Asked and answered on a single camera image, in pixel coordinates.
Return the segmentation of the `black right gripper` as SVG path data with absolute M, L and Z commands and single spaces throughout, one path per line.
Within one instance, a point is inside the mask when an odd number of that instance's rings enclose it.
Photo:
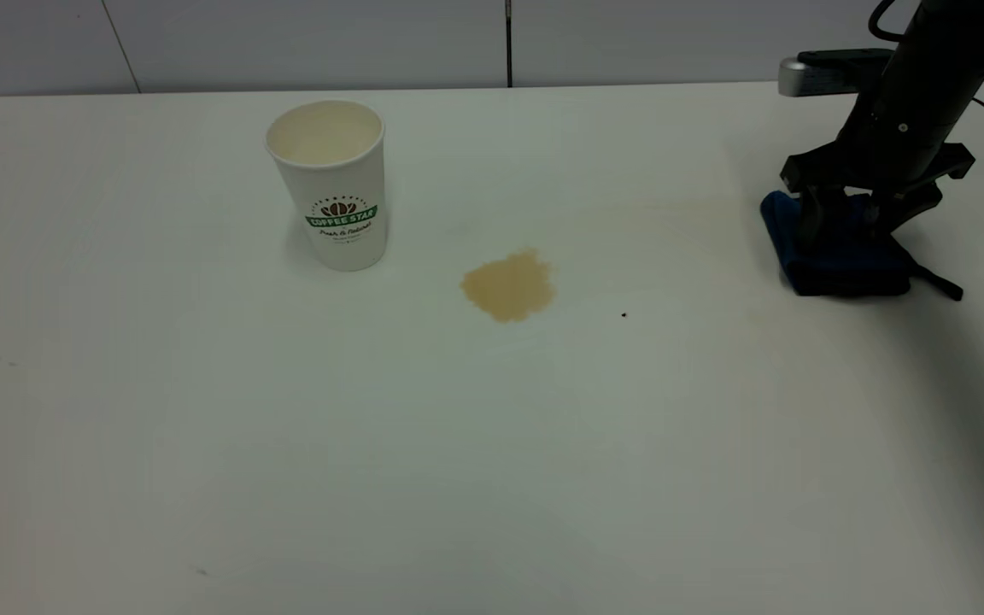
M 803 250 L 816 250 L 835 225 L 843 188 L 872 191 L 872 233 L 940 205 L 934 182 L 960 179 L 973 156 L 948 137 L 984 82 L 984 52 L 805 51 L 782 60 L 785 97 L 858 94 L 832 143 L 791 155 L 782 168 L 803 192 Z

